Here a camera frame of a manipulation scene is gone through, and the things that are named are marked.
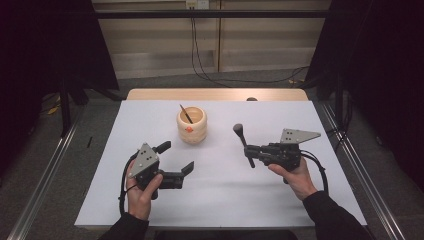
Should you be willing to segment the black curtain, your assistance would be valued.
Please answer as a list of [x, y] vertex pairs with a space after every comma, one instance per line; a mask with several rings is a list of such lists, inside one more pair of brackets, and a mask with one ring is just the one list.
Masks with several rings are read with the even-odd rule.
[[424, 0], [331, 0], [306, 81], [343, 86], [424, 191]]
[[92, 0], [0, 0], [0, 178], [35, 126], [42, 98], [117, 90]]

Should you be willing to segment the aluminium floor rail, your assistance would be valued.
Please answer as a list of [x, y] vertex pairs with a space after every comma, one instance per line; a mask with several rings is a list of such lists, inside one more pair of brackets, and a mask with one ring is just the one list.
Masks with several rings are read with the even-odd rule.
[[361, 158], [357, 151], [353, 147], [347, 134], [341, 129], [337, 129], [335, 112], [328, 103], [322, 105], [322, 109], [325, 112], [328, 122], [332, 127], [332, 132], [337, 137], [338, 143], [343, 149], [343, 152], [349, 160], [364, 192], [367, 195], [369, 202], [371, 203], [374, 211], [376, 212], [381, 224], [383, 225], [385, 232], [387, 233], [390, 240], [406, 240], [402, 233], [394, 215], [389, 209], [388, 205], [384, 201], [365, 166], [363, 165]]
[[73, 115], [74, 122], [70, 124], [69, 129], [60, 138], [56, 149], [51, 156], [46, 169], [43, 172], [40, 180], [37, 183], [35, 190], [33, 191], [29, 201], [22, 210], [18, 220], [16, 221], [11, 233], [7, 237], [7, 240], [25, 240], [28, 232], [41, 208], [41, 205], [45, 199], [48, 189], [50, 188], [53, 178], [67, 152], [67, 149], [72, 142], [73, 136], [77, 129], [81, 117], [86, 107], [77, 107], [76, 112]]

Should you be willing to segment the round wooden cup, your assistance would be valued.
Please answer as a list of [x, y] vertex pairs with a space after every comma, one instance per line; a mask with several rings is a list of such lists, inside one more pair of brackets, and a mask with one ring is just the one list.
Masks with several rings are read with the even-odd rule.
[[207, 114], [203, 109], [195, 106], [185, 109], [193, 124], [190, 124], [184, 113], [180, 111], [176, 116], [179, 137], [188, 144], [199, 144], [207, 136]]

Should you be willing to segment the black makeup brush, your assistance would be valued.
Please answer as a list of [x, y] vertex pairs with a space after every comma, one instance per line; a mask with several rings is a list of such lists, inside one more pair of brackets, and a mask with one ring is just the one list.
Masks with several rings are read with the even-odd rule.
[[[233, 131], [235, 132], [235, 134], [239, 137], [239, 139], [241, 140], [241, 143], [243, 145], [244, 148], [244, 152], [247, 150], [247, 142], [244, 136], [244, 129], [243, 129], [243, 125], [241, 123], [237, 123], [233, 126]], [[251, 157], [249, 157], [247, 155], [247, 153], [245, 152], [244, 155], [247, 157], [250, 167], [254, 168], [255, 167], [255, 163], [253, 161], [253, 159]]]

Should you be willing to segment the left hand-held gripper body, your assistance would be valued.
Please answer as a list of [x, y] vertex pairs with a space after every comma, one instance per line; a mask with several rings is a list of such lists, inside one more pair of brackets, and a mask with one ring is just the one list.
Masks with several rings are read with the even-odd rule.
[[157, 175], [163, 176], [159, 189], [181, 189], [184, 176], [180, 172], [165, 172], [159, 169], [159, 155], [153, 151], [147, 143], [143, 143], [134, 157], [134, 165], [129, 173], [129, 177], [137, 181], [137, 187], [144, 190], [149, 182]]

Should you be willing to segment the person's left hand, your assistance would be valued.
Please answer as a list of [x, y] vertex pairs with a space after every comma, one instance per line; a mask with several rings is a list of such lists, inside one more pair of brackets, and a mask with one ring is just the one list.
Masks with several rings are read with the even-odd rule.
[[163, 176], [156, 175], [144, 190], [137, 187], [137, 181], [129, 177], [129, 173], [134, 165], [134, 161], [130, 162], [126, 173], [126, 191], [128, 198], [128, 213], [140, 220], [147, 221], [151, 212], [151, 201], [153, 193], [162, 183]]

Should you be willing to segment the white table mat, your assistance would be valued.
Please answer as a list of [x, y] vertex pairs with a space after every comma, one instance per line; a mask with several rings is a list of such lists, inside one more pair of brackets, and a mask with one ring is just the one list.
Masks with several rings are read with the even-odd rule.
[[76, 226], [108, 227], [119, 218], [118, 196], [123, 168], [143, 143], [172, 146], [160, 167], [194, 170], [181, 189], [162, 190], [152, 203], [156, 228], [284, 228], [311, 225], [302, 203], [283, 180], [262, 163], [251, 168], [233, 131], [241, 123], [247, 144], [277, 142], [285, 128], [318, 132], [301, 149], [317, 161], [309, 165], [317, 188], [329, 194], [359, 222], [365, 220], [350, 184], [310, 101], [200, 101], [207, 114], [207, 136], [197, 145], [183, 142], [176, 116], [182, 101], [128, 100], [121, 104]]

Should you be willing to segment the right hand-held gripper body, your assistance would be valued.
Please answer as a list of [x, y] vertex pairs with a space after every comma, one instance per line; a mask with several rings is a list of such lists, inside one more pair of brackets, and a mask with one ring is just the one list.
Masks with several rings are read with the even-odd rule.
[[276, 164], [286, 171], [299, 167], [301, 151], [299, 144], [320, 137], [318, 132], [285, 128], [279, 143], [269, 143], [264, 150], [264, 165]]

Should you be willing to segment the person's right hand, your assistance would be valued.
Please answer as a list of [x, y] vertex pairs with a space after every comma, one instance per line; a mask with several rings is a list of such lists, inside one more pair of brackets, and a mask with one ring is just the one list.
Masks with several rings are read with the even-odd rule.
[[287, 171], [277, 164], [270, 164], [268, 169], [283, 177], [300, 201], [317, 192], [304, 159], [301, 159], [299, 167], [292, 171]]

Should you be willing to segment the wall socket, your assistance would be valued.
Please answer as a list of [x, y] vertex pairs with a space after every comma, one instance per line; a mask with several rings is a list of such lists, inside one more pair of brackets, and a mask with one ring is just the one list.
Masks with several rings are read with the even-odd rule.
[[208, 10], [210, 8], [209, 0], [185, 0], [185, 5], [189, 10]]

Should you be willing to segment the black stand post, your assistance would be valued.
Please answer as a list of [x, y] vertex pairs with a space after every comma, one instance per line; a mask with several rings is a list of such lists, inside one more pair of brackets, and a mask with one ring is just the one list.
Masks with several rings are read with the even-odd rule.
[[60, 106], [62, 114], [62, 133], [61, 136], [65, 137], [71, 127], [71, 116], [69, 107], [69, 95], [66, 87], [66, 80], [60, 80]]
[[335, 117], [337, 129], [343, 129], [343, 78], [337, 74], [337, 86], [335, 91]]

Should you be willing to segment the thin black brush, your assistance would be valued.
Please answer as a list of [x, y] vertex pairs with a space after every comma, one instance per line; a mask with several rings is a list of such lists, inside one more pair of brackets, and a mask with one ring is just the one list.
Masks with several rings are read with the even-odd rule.
[[187, 120], [189, 121], [189, 123], [190, 124], [193, 124], [193, 121], [192, 121], [191, 117], [189, 116], [188, 112], [186, 111], [186, 109], [181, 104], [179, 104], [179, 106], [181, 108], [181, 111], [184, 113], [184, 115], [186, 116]]

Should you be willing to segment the black horizontal bar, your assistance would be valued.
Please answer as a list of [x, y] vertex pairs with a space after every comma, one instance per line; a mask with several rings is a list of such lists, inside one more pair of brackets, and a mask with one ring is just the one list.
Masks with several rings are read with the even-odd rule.
[[99, 19], [153, 18], [326, 18], [328, 10], [147, 10], [96, 11]]

